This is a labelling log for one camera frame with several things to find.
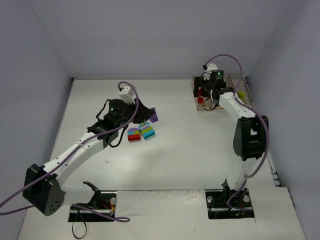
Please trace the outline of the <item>red lego brick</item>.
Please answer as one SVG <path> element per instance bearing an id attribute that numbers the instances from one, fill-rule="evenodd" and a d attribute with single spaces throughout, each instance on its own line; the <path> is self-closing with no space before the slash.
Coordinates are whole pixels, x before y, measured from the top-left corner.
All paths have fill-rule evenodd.
<path id="1" fill-rule="evenodd" d="M 194 97 L 199 98 L 201 96 L 202 96 L 202 88 L 201 87 L 198 87 L 197 89 L 195 88 L 194 89 Z"/>

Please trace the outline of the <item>small lime green lego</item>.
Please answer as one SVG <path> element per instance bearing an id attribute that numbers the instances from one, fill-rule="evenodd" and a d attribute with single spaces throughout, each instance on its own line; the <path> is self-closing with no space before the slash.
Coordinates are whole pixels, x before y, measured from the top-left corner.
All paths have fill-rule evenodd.
<path id="1" fill-rule="evenodd" d="M 246 94 L 245 94 L 244 92 L 242 92 L 242 91 L 237 92 L 237 96 L 239 97 L 239 99 L 240 99 L 243 103 L 245 103 L 245 101 L 246 101 Z"/>

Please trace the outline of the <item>purple lego brick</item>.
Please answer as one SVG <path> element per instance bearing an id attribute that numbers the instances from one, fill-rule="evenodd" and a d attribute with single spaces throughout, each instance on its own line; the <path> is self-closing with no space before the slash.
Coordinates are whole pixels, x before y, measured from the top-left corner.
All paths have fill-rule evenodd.
<path id="1" fill-rule="evenodd" d="M 149 120 L 150 120 L 151 123 L 156 123 L 156 122 L 159 121 L 156 108 L 152 107 L 151 110 L 153 111 L 153 115 L 149 118 Z"/>

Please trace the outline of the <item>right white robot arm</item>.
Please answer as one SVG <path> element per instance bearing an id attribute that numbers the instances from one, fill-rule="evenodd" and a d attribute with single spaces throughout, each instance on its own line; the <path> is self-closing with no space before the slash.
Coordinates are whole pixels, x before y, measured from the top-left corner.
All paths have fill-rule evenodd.
<path id="1" fill-rule="evenodd" d="M 204 79 L 203 74 L 192 78 L 193 96 L 196 103 L 203 98 L 214 107 L 224 109 L 235 121 L 232 147 L 238 161 L 225 183 L 230 190 L 238 191 L 257 173 L 259 164 L 268 154 L 269 120 L 245 105 L 234 88 L 227 86 L 222 70 L 214 70 L 211 74 L 213 77 L 209 79 Z"/>

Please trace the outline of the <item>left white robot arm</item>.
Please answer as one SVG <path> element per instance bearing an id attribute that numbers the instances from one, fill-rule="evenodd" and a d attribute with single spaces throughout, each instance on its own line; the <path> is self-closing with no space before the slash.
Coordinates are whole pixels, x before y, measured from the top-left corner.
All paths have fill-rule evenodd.
<path id="1" fill-rule="evenodd" d="M 51 216 L 63 206 L 66 180 L 85 161 L 110 146 L 120 129 L 130 123 L 144 123 L 156 113 L 138 99 L 126 103 L 116 98 L 103 106 L 108 107 L 108 112 L 103 117 L 97 114 L 96 122 L 73 146 L 56 159 L 41 166 L 33 164 L 26 170 L 22 196 L 43 215 Z"/>

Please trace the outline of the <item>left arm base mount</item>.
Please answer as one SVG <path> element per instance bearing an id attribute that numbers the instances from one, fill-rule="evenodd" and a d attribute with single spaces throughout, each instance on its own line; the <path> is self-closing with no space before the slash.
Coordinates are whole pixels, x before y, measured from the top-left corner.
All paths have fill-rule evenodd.
<path id="1" fill-rule="evenodd" d="M 102 191 L 99 198 L 90 200 L 87 203 L 76 203 L 82 207 L 94 210 L 102 215 L 115 217 L 117 193 L 115 191 Z M 68 222 L 86 222 L 86 223 L 100 223 L 100 222 L 113 222 L 113 219 L 105 218 L 97 215 L 91 211 L 74 207 L 69 208 Z"/>

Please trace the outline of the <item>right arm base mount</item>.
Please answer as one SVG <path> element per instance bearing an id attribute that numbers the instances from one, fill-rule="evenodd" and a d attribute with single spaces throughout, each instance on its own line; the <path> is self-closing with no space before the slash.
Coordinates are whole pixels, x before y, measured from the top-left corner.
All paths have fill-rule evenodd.
<path id="1" fill-rule="evenodd" d="M 255 213 L 248 188 L 241 190 L 236 196 L 230 197 L 235 190 L 206 190 L 205 199 L 209 220 L 254 219 Z"/>

